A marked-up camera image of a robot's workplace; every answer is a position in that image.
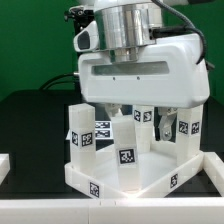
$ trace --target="cable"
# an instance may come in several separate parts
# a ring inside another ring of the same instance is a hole
[[[157,6],[159,6],[162,9],[165,9],[166,11],[172,13],[173,15],[177,16],[179,19],[184,21],[186,25],[189,27],[195,28],[194,24],[191,22],[190,19],[188,19],[185,15],[182,13],[178,12],[176,9],[170,7],[169,5],[161,2],[160,0],[152,0],[153,3],[155,3]]]
[[[193,27],[185,27],[185,29],[187,31],[192,31],[196,34],[199,35],[200,39],[201,39],[201,42],[202,42],[202,52],[201,52],[201,55],[198,59],[198,61],[196,62],[196,65],[200,64],[200,62],[205,58],[205,55],[206,55],[206,51],[207,51],[207,42],[206,42],[206,39],[205,39],[205,36],[204,34],[201,32],[201,30],[197,29],[197,28],[193,28]]]
[[[53,83],[51,83],[50,85],[48,85],[48,86],[45,88],[45,90],[50,89],[52,86],[59,85],[59,84],[65,84],[65,83],[72,83],[72,84],[74,84],[73,81],[53,82]]]
[[[152,2],[154,4],[156,4],[157,6],[159,6],[160,8],[165,9],[166,11],[172,13],[173,15],[175,15],[179,19],[181,19],[185,23],[185,26],[183,27],[184,31],[191,31],[191,32],[194,32],[194,33],[199,35],[199,37],[201,39],[201,42],[202,42],[202,52],[201,52],[201,55],[200,55],[198,61],[196,62],[196,64],[198,65],[205,58],[206,50],[207,50],[207,43],[206,43],[206,39],[205,39],[204,34],[194,26],[194,24],[191,22],[190,19],[188,19],[185,15],[178,12],[174,8],[172,8],[169,5],[161,2],[160,0],[152,0]],[[166,30],[166,29],[163,30],[163,34],[168,33],[168,32],[172,32],[172,30],[170,30],[170,29],[169,30]],[[174,32],[176,32],[178,34],[179,32],[182,32],[182,31],[181,31],[181,28],[180,29],[175,29],[174,28],[173,29],[173,34],[174,34]]]
[[[51,83],[53,83],[54,81],[57,81],[57,80],[60,80],[60,79],[63,79],[63,78],[67,78],[67,77],[76,77],[78,78],[78,74],[79,73],[70,73],[70,74],[64,74],[64,75],[58,75],[50,80],[48,80],[47,82],[45,82],[40,88],[39,90],[44,90],[48,85],[50,85]]]
[[[188,31],[198,34],[202,43],[202,52],[198,61],[196,62],[196,64],[198,65],[205,58],[207,50],[206,39],[204,37],[204,34],[199,29],[188,26],[162,27],[152,29],[151,33],[153,38],[161,38],[161,37],[170,37],[174,35],[175,36],[183,35],[186,34],[186,32]]]

